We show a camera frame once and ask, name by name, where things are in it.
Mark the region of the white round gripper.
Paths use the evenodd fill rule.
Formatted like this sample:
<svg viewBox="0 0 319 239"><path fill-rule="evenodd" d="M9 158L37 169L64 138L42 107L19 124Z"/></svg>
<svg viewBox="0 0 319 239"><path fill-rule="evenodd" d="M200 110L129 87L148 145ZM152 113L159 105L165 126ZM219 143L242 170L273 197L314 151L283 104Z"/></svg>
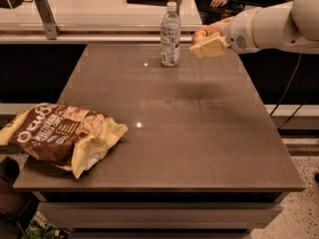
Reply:
<svg viewBox="0 0 319 239"><path fill-rule="evenodd" d="M190 52L197 58L222 56L230 48L237 54L256 53L261 50L260 34L261 7L245 10L234 18L228 17L212 24L219 33L208 36L195 35L191 41Z"/></svg>

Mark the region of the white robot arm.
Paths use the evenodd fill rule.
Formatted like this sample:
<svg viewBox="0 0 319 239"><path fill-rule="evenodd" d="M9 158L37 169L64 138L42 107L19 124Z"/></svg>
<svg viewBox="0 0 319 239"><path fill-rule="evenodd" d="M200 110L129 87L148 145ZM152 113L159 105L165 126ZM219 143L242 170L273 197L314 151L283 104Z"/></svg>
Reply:
<svg viewBox="0 0 319 239"><path fill-rule="evenodd" d="M237 54L265 49L318 54L319 0L255 7L204 25L193 34L189 49L198 58L222 56L228 49Z"/></svg>

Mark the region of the background person hand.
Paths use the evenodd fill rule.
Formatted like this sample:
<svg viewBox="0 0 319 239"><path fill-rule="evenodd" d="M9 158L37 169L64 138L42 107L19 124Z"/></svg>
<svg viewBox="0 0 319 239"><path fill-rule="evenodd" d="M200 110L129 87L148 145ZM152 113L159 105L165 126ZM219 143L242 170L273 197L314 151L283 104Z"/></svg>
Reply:
<svg viewBox="0 0 319 239"><path fill-rule="evenodd" d="M227 4L227 0L211 0L210 6L213 8L223 7Z"/></svg>

